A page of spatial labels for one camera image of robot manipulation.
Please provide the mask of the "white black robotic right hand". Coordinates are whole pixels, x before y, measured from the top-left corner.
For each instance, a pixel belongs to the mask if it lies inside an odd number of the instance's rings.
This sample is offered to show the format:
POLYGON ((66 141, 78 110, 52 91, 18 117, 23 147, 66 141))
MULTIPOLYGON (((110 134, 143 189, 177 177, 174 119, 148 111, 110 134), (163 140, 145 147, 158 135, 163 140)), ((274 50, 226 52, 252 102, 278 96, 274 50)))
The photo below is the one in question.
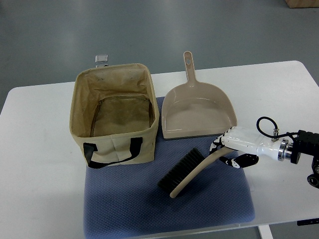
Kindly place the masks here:
POLYGON ((284 138, 271 138, 247 128, 235 126, 217 137, 210 146, 210 153, 228 148, 243 154, 236 158, 220 157, 219 160, 234 168, 245 168, 257 164, 260 157, 276 161, 291 159, 292 144, 284 138))

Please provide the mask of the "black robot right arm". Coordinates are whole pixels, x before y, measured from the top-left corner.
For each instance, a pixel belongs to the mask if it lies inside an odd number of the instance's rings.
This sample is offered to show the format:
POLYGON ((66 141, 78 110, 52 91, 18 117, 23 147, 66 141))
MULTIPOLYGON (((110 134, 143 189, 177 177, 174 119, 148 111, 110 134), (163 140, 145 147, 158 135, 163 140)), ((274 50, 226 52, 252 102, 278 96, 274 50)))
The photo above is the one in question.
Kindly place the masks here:
POLYGON ((288 148, 290 152, 290 162, 297 164, 301 154, 310 155, 312 160, 312 174, 307 177, 308 183, 319 188, 319 134, 309 131, 299 130, 298 132, 288 133, 292 139, 292 145, 288 148))

